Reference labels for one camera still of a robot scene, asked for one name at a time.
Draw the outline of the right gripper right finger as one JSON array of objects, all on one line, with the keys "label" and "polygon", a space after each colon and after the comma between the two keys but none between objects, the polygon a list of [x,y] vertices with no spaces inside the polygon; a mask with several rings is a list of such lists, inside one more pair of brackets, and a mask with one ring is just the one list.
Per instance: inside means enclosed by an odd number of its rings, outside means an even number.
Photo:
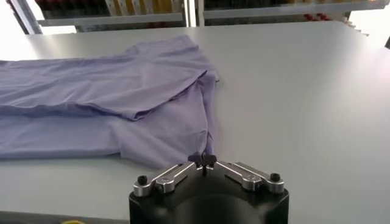
[{"label": "right gripper right finger", "polygon": [[282,194],[285,189],[279,173],[267,174],[244,163],[228,163],[205,153],[202,165],[210,181],[219,186],[233,186],[248,192],[263,190],[271,194]]}]

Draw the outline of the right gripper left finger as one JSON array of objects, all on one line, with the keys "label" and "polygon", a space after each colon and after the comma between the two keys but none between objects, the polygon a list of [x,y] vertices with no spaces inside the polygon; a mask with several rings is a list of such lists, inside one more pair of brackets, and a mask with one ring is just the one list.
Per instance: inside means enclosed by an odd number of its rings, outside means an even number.
[{"label": "right gripper left finger", "polygon": [[174,192],[180,183],[202,169],[203,159],[203,153],[195,153],[184,163],[170,165],[149,176],[139,176],[133,184],[132,194],[135,197],[148,197],[154,191],[162,194]]}]

